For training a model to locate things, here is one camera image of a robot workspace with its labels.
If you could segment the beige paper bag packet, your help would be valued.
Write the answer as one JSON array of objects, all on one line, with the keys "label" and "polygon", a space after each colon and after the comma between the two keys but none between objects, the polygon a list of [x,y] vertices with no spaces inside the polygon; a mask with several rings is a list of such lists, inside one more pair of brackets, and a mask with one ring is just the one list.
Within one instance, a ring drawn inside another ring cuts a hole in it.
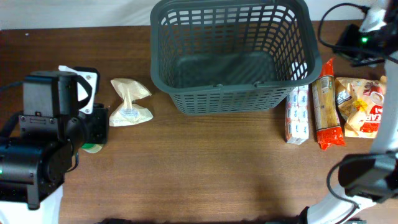
[{"label": "beige paper bag packet", "polygon": [[152,95],[143,84],[130,78],[114,78],[111,84],[123,102],[109,117],[110,126],[137,125],[150,121],[154,117],[149,109],[136,104],[136,100]]}]

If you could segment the yellow Nescafe coffee bag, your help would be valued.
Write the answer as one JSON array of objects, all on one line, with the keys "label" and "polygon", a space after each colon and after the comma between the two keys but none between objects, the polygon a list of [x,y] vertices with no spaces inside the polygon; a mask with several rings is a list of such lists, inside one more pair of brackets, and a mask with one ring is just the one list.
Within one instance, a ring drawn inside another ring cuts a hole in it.
[{"label": "yellow Nescafe coffee bag", "polygon": [[345,119],[345,136],[374,139],[382,118],[387,77],[380,80],[338,77],[336,104]]}]

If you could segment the green lid jar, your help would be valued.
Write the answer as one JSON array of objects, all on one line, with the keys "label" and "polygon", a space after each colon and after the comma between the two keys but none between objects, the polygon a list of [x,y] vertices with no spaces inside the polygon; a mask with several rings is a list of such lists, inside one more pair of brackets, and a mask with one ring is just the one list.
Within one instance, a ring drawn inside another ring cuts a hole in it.
[{"label": "green lid jar", "polygon": [[100,152],[100,150],[102,150],[103,145],[102,144],[92,144],[92,143],[86,143],[84,145],[82,145],[81,149],[91,153],[91,154],[95,154],[97,152]]}]

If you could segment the orange spaghetti packet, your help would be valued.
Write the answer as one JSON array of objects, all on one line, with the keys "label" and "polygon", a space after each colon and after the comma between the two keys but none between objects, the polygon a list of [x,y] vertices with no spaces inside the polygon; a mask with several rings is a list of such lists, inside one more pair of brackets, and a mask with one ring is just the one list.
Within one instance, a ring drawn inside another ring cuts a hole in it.
[{"label": "orange spaghetti packet", "polygon": [[345,140],[336,110],[334,58],[323,64],[318,78],[312,83],[313,107],[317,143],[322,150],[344,146]]}]

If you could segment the white tissue pack stack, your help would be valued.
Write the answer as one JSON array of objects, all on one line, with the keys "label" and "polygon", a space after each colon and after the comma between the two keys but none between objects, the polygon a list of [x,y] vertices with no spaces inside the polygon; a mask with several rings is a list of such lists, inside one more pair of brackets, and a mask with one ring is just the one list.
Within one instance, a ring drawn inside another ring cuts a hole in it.
[{"label": "white tissue pack stack", "polygon": [[309,138],[308,85],[295,87],[286,97],[285,140],[301,145]]}]

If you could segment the grey plastic shopping basket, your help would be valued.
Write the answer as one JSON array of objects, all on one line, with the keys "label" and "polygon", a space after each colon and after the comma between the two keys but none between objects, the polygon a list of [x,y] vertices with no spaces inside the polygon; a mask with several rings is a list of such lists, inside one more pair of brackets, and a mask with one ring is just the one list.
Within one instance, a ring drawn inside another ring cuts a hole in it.
[{"label": "grey plastic shopping basket", "polygon": [[187,115],[274,108],[322,68],[303,0],[160,1],[150,56],[154,85]]}]

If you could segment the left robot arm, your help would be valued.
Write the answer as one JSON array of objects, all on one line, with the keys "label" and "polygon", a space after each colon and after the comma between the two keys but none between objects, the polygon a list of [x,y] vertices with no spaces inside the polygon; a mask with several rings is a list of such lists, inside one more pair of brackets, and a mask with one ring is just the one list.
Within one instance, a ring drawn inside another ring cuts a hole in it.
[{"label": "left robot arm", "polygon": [[58,223],[79,150],[108,141],[109,111],[95,103],[99,85],[99,71],[86,67],[25,77],[24,108],[1,129],[1,223]]}]

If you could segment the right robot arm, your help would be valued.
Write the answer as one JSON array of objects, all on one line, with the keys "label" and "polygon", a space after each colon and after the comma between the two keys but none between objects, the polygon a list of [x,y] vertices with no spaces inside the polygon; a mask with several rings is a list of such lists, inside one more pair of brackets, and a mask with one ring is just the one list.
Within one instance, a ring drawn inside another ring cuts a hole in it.
[{"label": "right robot arm", "polygon": [[359,9],[365,17],[353,37],[343,33],[336,45],[319,41],[354,66],[384,63],[384,114],[370,152],[348,154],[335,164],[326,177],[328,195],[306,207],[297,223],[346,223],[364,209],[397,198],[397,1]]}]

